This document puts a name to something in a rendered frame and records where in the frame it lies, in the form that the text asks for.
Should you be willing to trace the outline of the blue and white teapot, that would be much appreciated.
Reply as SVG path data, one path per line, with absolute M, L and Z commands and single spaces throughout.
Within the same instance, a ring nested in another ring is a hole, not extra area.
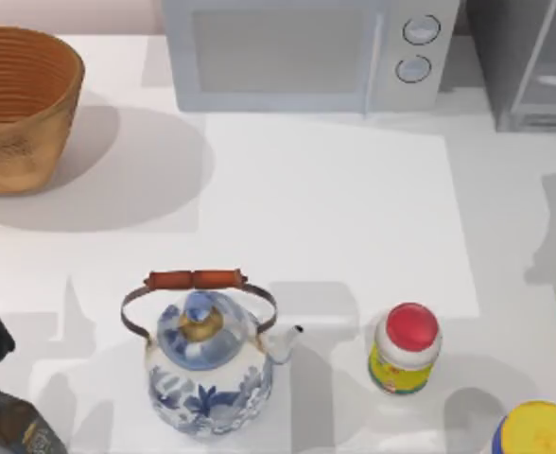
M 259 320 L 228 295 L 229 289 L 277 307 L 273 295 L 250 283 L 239 269 L 153 271 L 122 302 L 127 306 L 158 290 L 186 291 L 182 303 L 164 309 L 154 333 L 125 313 L 120 317 L 145 341 L 154 411 L 193 438 L 225 435 L 254 420 L 270 398 L 274 366 L 289 362 L 304 332 L 295 324 L 283 335 L 271 336 L 278 314 Z

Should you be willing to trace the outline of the pale microwave oven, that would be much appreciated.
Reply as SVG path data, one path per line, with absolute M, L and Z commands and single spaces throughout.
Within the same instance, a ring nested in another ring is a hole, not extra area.
M 460 0 L 161 0 L 172 78 L 185 112 L 400 113 L 428 109 L 442 81 Z M 403 26 L 441 23 L 430 44 Z M 406 84 L 402 59 L 427 57 Z

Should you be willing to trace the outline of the red-lidded yellow jar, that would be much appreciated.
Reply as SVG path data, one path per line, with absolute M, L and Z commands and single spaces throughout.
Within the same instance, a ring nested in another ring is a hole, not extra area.
M 438 319 L 429 308 L 419 303 L 401 303 L 376 325 L 369 374 L 387 393 L 417 393 L 427 384 L 442 343 Z

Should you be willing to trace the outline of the microwave knob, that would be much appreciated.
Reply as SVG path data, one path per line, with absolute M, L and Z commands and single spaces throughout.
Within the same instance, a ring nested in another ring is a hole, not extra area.
M 421 55 L 402 59 L 395 66 L 395 75 L 406 84 L 415 84 L 427 79 L 431 71 L 431 61 Z
M 403 37 L 412 45 L 430 44 L 440 32 L 440 21 L 431 14 L 413 17 L 403 26 Z

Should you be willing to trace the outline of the brown wicker basket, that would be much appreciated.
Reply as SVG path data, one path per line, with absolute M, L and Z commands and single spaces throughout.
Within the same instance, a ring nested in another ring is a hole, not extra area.
M 85 64 L 45 32 L 0 26 L 0 195 L 46 185 L 72 129 Z

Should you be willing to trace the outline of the dark glass bottle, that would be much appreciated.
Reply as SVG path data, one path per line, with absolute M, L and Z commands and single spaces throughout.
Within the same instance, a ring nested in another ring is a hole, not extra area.
M 69 454 L 29 401 L 0 391 L 0 454 Z

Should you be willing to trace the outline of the yellow-lidded blue tub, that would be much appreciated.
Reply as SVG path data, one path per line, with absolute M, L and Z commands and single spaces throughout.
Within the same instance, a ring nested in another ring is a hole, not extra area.
M 556 404 L 535 400 L 513 408 L 481 454 L 556 454 Z

